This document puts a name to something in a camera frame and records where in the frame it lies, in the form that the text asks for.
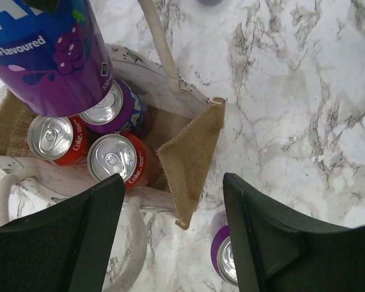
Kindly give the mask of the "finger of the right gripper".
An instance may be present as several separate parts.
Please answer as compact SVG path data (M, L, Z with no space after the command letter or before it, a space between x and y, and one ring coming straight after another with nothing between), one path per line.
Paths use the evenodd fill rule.
M46 13L55 13L57 11L59 0L22 0L25 5L33 9Z

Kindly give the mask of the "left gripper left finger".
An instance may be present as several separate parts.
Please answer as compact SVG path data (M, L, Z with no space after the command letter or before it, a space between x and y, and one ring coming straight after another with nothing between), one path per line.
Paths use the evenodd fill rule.
M113 175L0 226L0 291L101 291L124 195Z

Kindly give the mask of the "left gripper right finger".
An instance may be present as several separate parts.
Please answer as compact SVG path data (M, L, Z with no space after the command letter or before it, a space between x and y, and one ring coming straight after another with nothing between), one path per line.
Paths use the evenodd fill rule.
M240 291L365 291L365 225L309 217L234 173L223 195Z

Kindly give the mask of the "purple Fanta can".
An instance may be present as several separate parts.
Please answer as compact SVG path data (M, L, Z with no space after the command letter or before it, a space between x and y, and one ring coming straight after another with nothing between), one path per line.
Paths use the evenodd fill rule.
M124 131L146 137L153 128L153 115L147 104L121 79L115 79L106 97L79 117L88 128L101 134Z
M69 117L110 91L113 66L89 1L46 13L0 1L0 79L33 112Z

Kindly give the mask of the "red cola can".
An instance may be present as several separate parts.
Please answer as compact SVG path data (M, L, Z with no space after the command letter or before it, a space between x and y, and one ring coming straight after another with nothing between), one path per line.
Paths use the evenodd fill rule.
M98 182L119 174L129 189L153 184L162 174L154 148L126 132L98 138L89 149L87 166Z
M37 116L29 126L27 143L36 157L53 165L84 165L92 138L77 116Z

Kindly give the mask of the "red cola can front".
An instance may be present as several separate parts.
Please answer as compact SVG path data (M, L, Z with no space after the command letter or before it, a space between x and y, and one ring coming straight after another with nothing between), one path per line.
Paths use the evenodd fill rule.
M162 174L154 148L126 132L98 138L89 149L87 166L98 182L119 174L129 189L153 184Z

